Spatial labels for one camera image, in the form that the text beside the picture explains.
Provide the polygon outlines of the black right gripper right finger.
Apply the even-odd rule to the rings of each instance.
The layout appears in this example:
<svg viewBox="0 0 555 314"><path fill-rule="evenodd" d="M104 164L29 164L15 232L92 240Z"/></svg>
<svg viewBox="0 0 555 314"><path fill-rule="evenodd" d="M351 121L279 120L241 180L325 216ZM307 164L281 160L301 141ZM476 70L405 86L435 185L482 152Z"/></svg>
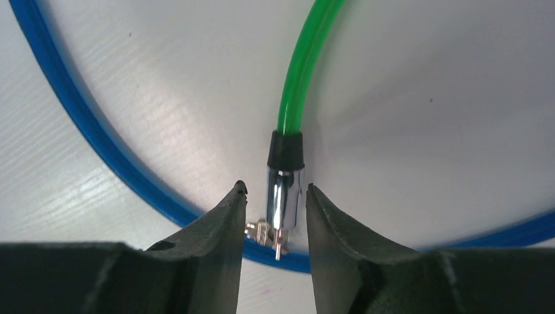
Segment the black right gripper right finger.
<svg viewBox="0 0 555 314"><path fill-rule="evenodd" d="M396 243L306 191L318 313L553 313L554 250Z"/></svg>

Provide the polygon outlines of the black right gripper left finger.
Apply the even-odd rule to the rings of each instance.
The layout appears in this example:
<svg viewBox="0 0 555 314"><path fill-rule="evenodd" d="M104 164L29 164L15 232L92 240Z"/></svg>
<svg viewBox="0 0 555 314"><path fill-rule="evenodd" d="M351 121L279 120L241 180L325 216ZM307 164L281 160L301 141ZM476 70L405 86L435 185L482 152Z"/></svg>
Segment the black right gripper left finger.
<svg viewBox="0 0 555 314"><path fill-rule="evenodd" d="M2 313L235 313L247 188L145 250L125 243L4 243Z"/></svg>

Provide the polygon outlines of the green cable lock keys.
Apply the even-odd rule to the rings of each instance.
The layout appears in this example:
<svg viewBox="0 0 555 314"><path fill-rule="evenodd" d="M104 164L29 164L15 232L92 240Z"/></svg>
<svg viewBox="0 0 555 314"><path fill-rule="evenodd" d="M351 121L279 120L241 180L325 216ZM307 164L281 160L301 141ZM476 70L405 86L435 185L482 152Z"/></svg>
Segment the green cable lock keys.
<svg viewBox="0 0 555 314"><path fill-rule="evenodd" d="M280 261L281 257L289 252L287 248L289 231L275 229L263 218L256 222L246 223L244 234L247 239L253 240L257 245L273 249L276 261Z"/></svg>

